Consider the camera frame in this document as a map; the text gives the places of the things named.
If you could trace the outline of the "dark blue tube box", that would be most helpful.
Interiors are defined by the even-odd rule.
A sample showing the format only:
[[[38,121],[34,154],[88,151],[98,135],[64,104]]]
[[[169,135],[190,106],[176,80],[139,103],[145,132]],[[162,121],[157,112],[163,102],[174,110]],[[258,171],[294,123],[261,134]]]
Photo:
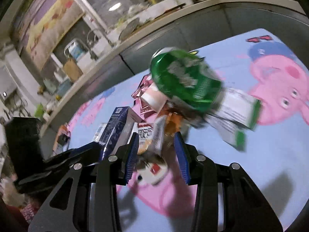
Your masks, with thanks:
[[[116,107],[98,140],[101,146],[99,161],[115,155],[120,146],[127,144],[135,123],[142,121],[129,106]]]

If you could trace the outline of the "white red snack packet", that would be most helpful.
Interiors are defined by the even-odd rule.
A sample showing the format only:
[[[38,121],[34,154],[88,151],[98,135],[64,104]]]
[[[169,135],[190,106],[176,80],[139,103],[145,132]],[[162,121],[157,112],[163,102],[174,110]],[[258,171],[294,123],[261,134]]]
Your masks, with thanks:
[[[169,170],[162,155],[165,125],[165,115],[156,118],[153,123],[137,124],[139,147],[135,170],[137,177],[141,177],[146,184],[158,184]]]

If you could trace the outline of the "white green carton box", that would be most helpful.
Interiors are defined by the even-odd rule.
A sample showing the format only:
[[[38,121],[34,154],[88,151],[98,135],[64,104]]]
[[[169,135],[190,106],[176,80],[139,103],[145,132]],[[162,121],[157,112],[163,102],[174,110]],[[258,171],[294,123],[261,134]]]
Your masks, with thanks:
[[[232,87],[224,88],[210,111],[205,115],[224,142],[243,151],[245,130],[253,130],[261,110],[261,100]]]

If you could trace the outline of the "green crushed soda can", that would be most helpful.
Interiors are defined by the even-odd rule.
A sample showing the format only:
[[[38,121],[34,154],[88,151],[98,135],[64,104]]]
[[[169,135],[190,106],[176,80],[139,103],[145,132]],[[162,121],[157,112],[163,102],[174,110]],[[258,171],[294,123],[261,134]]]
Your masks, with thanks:
[[[211,108],[223,88],[204,58],[176,47],[155,52],[150,72],[159,91],[172,102],[200,113]]]

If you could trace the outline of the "upright wooden chopping board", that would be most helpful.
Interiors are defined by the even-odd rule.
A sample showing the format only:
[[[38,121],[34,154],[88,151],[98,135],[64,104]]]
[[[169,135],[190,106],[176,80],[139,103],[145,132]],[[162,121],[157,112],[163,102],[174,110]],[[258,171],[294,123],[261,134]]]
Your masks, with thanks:
[[[63,66],[63,70],[73,83],[75,83],[83,75],[82,70],[73,59],[67,60]]]

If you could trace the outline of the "steel sink faucet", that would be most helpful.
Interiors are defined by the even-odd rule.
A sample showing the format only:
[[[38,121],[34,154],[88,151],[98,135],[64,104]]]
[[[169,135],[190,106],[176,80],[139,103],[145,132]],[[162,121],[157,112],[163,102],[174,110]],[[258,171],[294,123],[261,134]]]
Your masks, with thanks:
[[[74,61],[79,61],[87,52],[89,47],[79,38],[72,39],[64,48],[64,55]]]

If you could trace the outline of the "grey base cabinets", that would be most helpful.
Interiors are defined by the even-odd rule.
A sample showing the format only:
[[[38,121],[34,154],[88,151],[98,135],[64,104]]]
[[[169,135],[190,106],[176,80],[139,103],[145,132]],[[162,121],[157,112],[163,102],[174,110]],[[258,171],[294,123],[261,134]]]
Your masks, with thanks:
[[[146,70],[152,54],[162,47],[194,50],[258,28],[278,36],[308,64],[308,17],[296,1],[205,1],[151,23],[92,61],[43,125],[41,135],[69,121],[86,100]]]

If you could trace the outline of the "round metal strainer lid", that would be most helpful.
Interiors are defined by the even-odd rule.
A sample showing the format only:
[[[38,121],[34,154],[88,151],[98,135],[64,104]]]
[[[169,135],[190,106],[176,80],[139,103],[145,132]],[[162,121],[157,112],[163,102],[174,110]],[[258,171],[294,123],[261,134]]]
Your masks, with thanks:
[[[126,40],[138,27],[140,22],[139,17],[133,19],[128,25],[122,30],[120,33],[118,40],[119,41],[124,41]]]

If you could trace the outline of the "fruit picture roller blind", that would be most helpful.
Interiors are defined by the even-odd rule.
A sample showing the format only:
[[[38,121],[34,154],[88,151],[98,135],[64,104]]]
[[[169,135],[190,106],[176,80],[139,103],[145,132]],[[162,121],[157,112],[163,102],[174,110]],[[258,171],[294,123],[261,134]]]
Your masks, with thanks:
[[[84,11],[75,0],[26,0],[15,17],[11,39],[42,70],[51,53]]]

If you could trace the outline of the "cartoon pig tablecloth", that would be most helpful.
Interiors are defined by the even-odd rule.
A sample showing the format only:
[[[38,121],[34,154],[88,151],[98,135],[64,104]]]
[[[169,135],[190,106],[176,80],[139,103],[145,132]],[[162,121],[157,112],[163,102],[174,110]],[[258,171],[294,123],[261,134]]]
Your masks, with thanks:
[[[254,130],[235,149],[210,125],[190,128],[188,143],[221,165],[239,163],[270,203],[285,231],[308,231],[308,69],[273,30],[255,29],[199,48],[228,87],[262,100]],[[196,188],[177,160],[158,185],[133,174],[117,188],[123,231],[189,231]]]

